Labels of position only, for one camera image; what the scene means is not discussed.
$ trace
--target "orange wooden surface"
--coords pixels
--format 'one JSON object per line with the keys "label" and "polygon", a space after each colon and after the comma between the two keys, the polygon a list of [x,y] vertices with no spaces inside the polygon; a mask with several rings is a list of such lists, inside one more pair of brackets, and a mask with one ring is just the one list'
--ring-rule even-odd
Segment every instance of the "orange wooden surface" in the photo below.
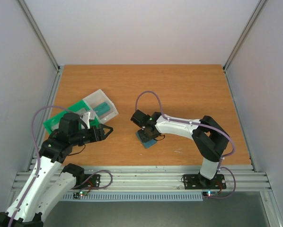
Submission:
{"label": "orange wooden surface", "polygon": [[[224,164],[250,164],[221,65],[66,65],[54,104],[68,107],[98,89],[105,92],[119,112],[106,123],[114,131],[104,141],[87,144],[81,154],[67,157],[64,165],[201,165],[203,157],[187,138],[167,134],[149,149],[138,141],[135,132],[139,128],[130,118],[136,97],[145,90],[159,95],[168,115],[186,119],[213,117],[237,146],[236,153]],[[149,115],[159,111],[152,94],[145,94],[138,108]],[[52,115],[59,111],[53,109]],[[225,153],[230,151],[229,144]]]}

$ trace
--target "small blue block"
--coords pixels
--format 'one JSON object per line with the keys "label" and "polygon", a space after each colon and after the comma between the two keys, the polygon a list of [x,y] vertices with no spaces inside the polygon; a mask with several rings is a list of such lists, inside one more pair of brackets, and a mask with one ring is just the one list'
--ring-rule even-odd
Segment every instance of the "small blue block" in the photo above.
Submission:
{"label": "small blue block", "polygon": [[149,142],[143,143],[140,136],[138,135],[138,133],[136,132],[135,135],[137,136],[137,138],[139,139],[139,141],[141,142],[141,144],[147,149],[151,146],[153,146],[154,144],[157,143],[156,140],[150,140]]}
{"label": "small blue block", "polygon": [[101,115],[107,113],[108,111],[110,111],[110,107],[109,107],[108,103],[103,102],[102,104],[100,104],[97,107],[93,108],[93,110],[96,112],[96,114],[98,116],[101,116]]}

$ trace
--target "green tray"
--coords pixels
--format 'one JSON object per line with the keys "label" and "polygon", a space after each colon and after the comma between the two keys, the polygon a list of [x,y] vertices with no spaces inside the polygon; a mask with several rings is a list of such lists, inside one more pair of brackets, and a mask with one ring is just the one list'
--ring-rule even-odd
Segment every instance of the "green tray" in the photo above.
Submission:
{"label": "green tray", "polygon": [[[90,107],[83,100],[80,100],[78,103],[70,106],[68,109],[78,114],[84,114],[86,111],[90,110]],[[46,128],[49,134],[51,134],[53,130],[58,128],[58,124],[65,113],[67,113],[67,111],[62,111],[56,116],[44,122],[44,127]],[[90,121],[90,126],[93,126],[93,125],[95,126],[99,125],[99,121],[97,118]]]}

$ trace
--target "green object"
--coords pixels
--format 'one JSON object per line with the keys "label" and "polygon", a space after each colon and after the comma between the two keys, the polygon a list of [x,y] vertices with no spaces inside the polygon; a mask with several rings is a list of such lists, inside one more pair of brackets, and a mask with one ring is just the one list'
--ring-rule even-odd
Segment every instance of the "green object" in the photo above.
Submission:
{"label": "green object", "polygon": [[[76,112],[77,114],[84,114],[86,111],[90,110],[90,107],[83,100],[80,100],[78,103],[70,106],[68,109],[73,112]],[[67,111],[62,111],[56,116],[44,122],[44,127],[46,128],[49,134],[51,134],[53,130],[58,129],[58,124],[60,123],[60,120],[64,116],[65,113],[67,113]],[[93,126],[93,125],[95,126],[99,125],[99,121],[97,118],[90,121],[90,126]]]}
{"label": "green object", "polygon": [[93,108],[93,110],[95,111],[95,113],[97,114],[97,116],[103,115],[107,112],[110,111],[110,107],[108,105],[108,103],[103,102],[102,104],[99,104],[97,107]]}

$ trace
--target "clear plastic box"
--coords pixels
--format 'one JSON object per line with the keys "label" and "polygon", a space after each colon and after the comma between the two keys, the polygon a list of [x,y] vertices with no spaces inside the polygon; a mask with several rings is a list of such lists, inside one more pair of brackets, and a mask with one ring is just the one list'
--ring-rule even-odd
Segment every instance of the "clear plastic box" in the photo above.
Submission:
{"label": "clear plastic box", "polygon": [[118,115],[115,105],[101,89],[83,98],[83,101],[96,113],[102,124]]}

